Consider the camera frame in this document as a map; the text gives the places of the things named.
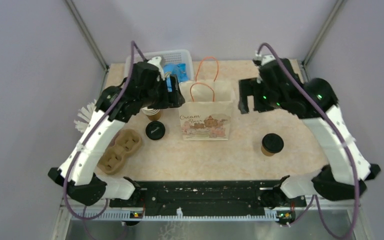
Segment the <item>black cup lid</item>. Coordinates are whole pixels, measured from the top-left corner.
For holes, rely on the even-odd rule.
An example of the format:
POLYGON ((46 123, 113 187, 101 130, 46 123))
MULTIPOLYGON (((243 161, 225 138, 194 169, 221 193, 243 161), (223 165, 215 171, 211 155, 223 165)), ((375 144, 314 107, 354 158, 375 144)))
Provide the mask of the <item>black cup lid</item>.
POLYGON ((281 152, 285 146, 282 137, 276 133, 266 134, 261 140, 261 145, 274 154, 281 152))

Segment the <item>brown pulp cup carrier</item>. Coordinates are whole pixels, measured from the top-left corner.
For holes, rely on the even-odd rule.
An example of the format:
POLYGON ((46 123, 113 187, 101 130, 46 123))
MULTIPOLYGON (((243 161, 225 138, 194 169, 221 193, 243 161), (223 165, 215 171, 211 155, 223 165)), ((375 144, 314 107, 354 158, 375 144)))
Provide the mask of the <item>brown pulp cup carrier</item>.
POLYGON ((110 141, 97 167, 106 175, 115 175, 142 145, 143 140, 138 132, 133 129, 121 129, 110 141))

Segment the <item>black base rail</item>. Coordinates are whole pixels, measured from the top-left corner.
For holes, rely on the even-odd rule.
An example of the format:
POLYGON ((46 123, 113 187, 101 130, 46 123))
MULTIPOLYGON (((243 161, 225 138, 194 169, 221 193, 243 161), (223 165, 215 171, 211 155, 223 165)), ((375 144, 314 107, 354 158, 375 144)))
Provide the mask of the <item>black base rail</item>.
POLYGON ((139 208, 145 216, 185 217, 263 216, 269 210, 305 207, 305 197, 272 199, 277 180, 140 181, 129 200, 113 199, 111 208, 139 208))

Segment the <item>brown paper coffee cup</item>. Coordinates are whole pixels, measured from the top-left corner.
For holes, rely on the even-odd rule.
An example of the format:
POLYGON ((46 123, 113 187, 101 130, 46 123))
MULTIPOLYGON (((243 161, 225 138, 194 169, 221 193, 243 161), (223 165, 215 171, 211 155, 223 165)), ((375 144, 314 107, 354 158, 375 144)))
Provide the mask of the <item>brown paper coffee cup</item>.
POLYGON ((273 152, 268 151, 264 145, 261 146, 261 152, 262 152, 265 156, 267 156, 267 157, 271 157, 271 156, 273 156, 273 155, 275 154, 275 153, 273 153, 273 152))

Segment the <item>black lid stack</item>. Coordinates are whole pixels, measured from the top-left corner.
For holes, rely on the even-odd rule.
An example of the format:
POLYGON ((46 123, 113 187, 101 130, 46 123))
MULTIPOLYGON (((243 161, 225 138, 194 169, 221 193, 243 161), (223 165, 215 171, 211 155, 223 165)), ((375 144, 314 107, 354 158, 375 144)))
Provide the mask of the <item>black lid stack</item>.
POLYGON ((165 133, 165 125, 160 121, 151 121, 145 128, 146 136, 153 141, 162 139, 165 133))

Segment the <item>beige paper bag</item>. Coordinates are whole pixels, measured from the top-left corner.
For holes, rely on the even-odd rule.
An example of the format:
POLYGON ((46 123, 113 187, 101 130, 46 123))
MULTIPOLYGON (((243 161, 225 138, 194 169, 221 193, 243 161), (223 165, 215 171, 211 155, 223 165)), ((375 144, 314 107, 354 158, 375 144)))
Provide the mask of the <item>beige paper bag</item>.
POLYGON ((181 82, 179 90, 185 103, 178 108, 181 134, 184 141, 227 141, 232 125, 234 88, 228 80, 218 80, 220 65, 213 56, 205 57, 198 65, 193 80, 181 82), (214 78, 198 79, 204 61, 216 64, 214 78))

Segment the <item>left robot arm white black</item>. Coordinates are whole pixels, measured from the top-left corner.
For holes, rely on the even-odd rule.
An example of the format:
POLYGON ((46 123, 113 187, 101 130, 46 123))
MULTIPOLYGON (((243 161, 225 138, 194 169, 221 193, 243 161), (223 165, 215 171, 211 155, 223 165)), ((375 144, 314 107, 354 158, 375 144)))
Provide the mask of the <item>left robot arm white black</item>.
POLYGON ((133 181, 112 183, 99 178, 95 169, 114 135, 142 108, 163 110, 185 103, 174 74, 169 77, 171 90, 168 89, 164 62, 162 56, 136 62, 122 84, 102 92, 76 147, 63 164, 48 171, 49 178, 63 187, 65 197, 85 206, 104 198, 121 199, 129 207, 140 202, 141 194, 133 181))

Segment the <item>white wrapped straws bundle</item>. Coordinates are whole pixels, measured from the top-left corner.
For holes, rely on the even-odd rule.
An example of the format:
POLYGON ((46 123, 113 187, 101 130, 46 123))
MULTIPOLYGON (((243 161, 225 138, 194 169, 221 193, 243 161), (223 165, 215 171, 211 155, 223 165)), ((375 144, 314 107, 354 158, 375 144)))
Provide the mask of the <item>white wrapped straws bundle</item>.
POLYGON ((96 103, 97 100, 94 99, 92 102, 89 102, 86 106, 78 110, 77 117, 79 119, 75 119, 73 122, 75 124, 75 129, 80 133, 84 133, 89 126, 93 112, 96 108, 96 103))

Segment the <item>white plastic basket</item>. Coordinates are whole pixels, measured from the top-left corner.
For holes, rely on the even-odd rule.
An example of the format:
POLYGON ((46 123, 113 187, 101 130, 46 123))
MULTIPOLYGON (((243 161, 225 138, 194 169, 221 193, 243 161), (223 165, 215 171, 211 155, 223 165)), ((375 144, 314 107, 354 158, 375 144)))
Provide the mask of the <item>white plastic basket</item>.
POLYGON ((134 55, 127 57, 127 77, 131 84, 142 85, 145 80, 165 81, 163 67, 166 64, 186 64, 186 72, 189 80, 194 76, 194 68, 191 54, 186 49, 163 50, 154 52, 142 52, 137 50, 134 55))

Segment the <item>stack of paper cups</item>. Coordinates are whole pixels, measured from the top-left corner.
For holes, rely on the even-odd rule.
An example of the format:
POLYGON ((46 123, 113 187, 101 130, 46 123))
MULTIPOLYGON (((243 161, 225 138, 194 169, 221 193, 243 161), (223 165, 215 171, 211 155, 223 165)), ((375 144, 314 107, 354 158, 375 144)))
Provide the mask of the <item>stack of paper cups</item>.
POLYGON ((161 116, 162 116, 162 112, 160 109, 153 109, 153 108, 149 108, 149 107, 143 107, 141 109, 141 111, 146 115, 146 117, 150 120, 150 121, 158 121, 161 116))

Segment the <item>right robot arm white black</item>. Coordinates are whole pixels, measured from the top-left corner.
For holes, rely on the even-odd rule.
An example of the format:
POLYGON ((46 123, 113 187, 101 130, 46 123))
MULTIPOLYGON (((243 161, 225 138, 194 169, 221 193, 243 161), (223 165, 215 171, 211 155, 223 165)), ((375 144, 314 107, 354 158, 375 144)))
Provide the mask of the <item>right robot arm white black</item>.
POLYGON ((329 201, 360 197, 367 190, 366 181, 375 179, 381 169, 369 163, 357 147, 331 85, 322 78, 301 82, 286 58, 257 54, 253 63, 258 76, 238 82, 239 111, 249 113, 248 97, 253 97, 255 112, 287 111, 310 130, 327 158, 320 170, 284 176, 273 192, 274 202, 287 206, 303 195, 329 201))

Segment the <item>blue cloth toy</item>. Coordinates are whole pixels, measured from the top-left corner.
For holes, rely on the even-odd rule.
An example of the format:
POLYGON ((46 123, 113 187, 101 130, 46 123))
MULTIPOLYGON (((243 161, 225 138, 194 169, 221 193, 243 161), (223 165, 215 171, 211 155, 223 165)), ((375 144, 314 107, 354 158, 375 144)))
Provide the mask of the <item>blue cloth toy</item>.
POLYGON ((179 63, 179 64, 167 63, 163 67, 163 71, 164 71, 164 78, 166 80, 168 92, 172 92, 172 84, 171 84, 171 79, 170 79, 171 75, 176 75, 177 81, 179 83, 186 82, 186 81, 190 80, 190 78, 187 75, 185 63, 179 63))

